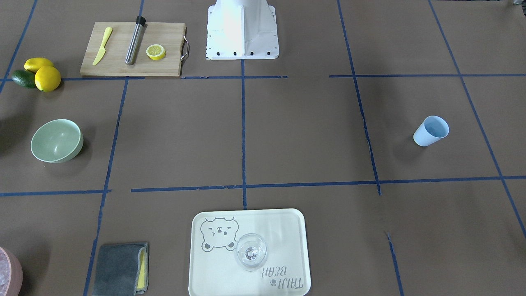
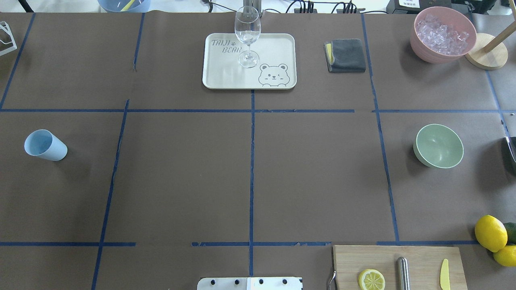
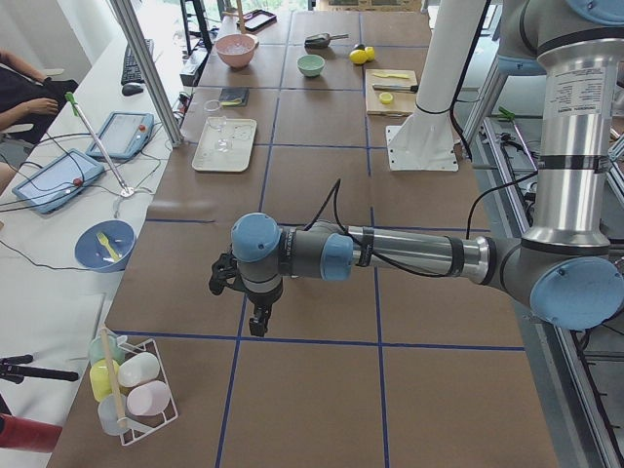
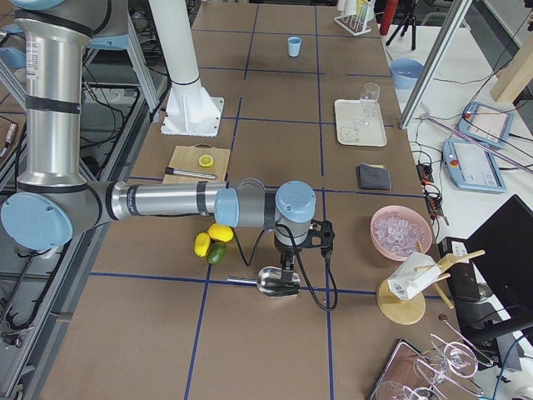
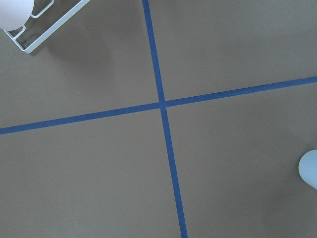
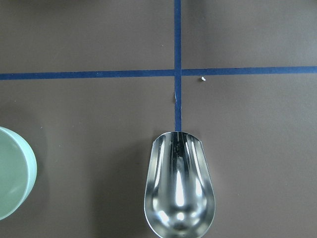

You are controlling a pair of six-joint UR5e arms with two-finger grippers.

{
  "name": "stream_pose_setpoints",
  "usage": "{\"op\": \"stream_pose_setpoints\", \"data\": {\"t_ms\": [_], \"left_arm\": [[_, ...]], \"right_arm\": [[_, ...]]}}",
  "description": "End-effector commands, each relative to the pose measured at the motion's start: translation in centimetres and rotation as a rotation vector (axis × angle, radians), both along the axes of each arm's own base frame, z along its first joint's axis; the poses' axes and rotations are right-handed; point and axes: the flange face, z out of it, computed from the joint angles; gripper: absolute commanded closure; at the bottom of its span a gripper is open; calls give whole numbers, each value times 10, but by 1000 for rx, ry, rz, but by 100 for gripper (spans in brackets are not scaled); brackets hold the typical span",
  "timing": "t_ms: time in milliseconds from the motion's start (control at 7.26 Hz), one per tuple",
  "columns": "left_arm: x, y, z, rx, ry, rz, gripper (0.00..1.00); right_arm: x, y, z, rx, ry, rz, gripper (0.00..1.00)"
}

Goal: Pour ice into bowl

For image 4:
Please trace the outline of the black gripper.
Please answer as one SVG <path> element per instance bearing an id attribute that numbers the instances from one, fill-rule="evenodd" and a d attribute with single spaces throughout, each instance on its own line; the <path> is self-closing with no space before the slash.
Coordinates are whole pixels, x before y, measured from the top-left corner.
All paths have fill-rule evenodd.
<path id="1" fill-rule="evenodd" d="M 296 273 L 288 269 L 293 269 L 292 264 L 298 262 L 299 268 L 305 268 L 301 263 L 300 252 L 304 249 L 319 249 L 327 268 L 331 266 L 331 255 L 333 252 L 333 242 L 335 233 L 332 223 L 328 220 L 318 221 L 312 219 L 302 236 L 296 236 L 296 227 L 278 223 L 275 229 L 274 244 L 281 254 L 281 276 L 279 284 L 281 288 L 289 287 L 296 290 Z"/>

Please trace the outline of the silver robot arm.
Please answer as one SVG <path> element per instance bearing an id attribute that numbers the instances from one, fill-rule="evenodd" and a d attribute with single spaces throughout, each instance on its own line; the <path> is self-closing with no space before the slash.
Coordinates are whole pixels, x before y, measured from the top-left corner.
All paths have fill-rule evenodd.
<path id="1" fill-rule="evenodd" d="M 271 190 L 255 179 L 240 183 L 133 185 L 90 182 L 79 171 L 82 55 L 92 43 L 126 37 L 124 1 L 17 1 L 14 19 L 26 38 L 27 166 L 18 190 L 1 207 L 7 234 L 32 250 L 68 243 L 96 226 L 134 216 L 213 216 L 232 228 L 275 234 L 281 266 L 261 272 L 268 290 L 294 294 L 305 272 L 304 248 L 333 249 L 328 221 L 314 218 L 316 196 L 304 182 Z"/>

